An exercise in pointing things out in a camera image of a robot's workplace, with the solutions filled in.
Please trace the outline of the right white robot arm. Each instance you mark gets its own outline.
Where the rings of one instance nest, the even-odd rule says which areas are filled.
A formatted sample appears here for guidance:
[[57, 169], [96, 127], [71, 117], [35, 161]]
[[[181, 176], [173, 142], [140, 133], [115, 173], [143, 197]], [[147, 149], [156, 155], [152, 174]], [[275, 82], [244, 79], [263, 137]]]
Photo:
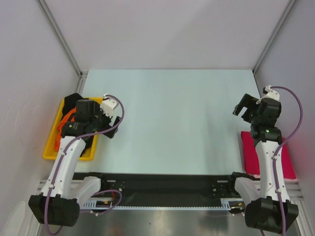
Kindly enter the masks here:
[[245, 94], [233, 114], [246, 111], [242, 119], [251, 125], [251, 137], [258, 156], [260, 188], [248, 177], [236, 177], [227, 185], [232, 197], [241, 196], [245, 203], [245, 223], [249, 228], [284, 235], [299, 214], [287, 193], [283, 167], [283, 138], [276, 127], [282, 106], [279, 95], [270, 92], [261, 99]]

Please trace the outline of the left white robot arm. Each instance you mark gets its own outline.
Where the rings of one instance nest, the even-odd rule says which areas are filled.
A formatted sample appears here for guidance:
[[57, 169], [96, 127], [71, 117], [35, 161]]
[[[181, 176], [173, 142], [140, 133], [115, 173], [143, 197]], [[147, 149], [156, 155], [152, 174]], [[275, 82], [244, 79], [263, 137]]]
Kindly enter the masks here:
[[80, 156], [96, 135], [113, 138], [124, 116], [112, 121], [121, 101], [105, 94], [98, 104], [91, 99], [77, 100], [75, 112], [61, 128], [58, 154], [45, 185], [38, 195], [31, 195], [28, 205], [40, 224], [72, 227], [77, 222], [81, 206], [94, 194], [104, 196], [109, 185], [98, 176], [87, 176], [73, 190], [72, 178]]

